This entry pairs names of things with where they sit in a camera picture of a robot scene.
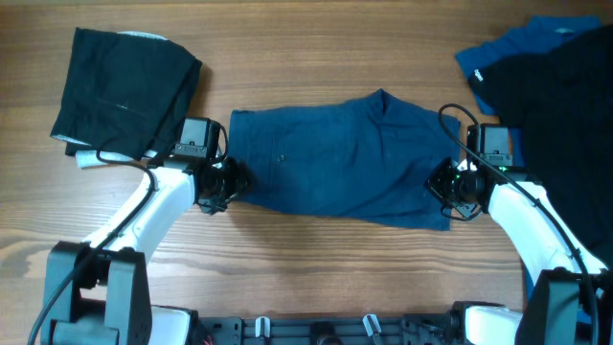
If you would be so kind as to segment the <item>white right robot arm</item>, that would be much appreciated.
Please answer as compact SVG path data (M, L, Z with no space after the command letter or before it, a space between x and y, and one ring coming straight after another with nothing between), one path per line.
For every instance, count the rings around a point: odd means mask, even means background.
M511 239L534 283L527 307L457 302L444 340L464 344L609 344L612 272L591 254L532 181L504 167L456 164L446 158L425 182L443 209L462 221L486 213Z

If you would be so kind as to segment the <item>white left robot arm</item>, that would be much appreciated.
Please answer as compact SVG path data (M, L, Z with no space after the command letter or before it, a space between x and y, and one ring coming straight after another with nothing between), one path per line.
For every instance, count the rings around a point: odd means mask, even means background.
M143 169L134 194L81 242L59 241L47 258L35 344L212 344L194 310L154 306L147 265L174 223L193 206L225 211L250 184L233 158L175 155Z

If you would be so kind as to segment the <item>navy blue denim shorts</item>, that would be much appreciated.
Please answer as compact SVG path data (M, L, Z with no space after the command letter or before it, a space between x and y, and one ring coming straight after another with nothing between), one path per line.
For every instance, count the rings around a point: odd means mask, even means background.
M331 105L235 110L229 154L253 178L242 201L305 216L447 231L425 186L460 149L460 122L379 89Z

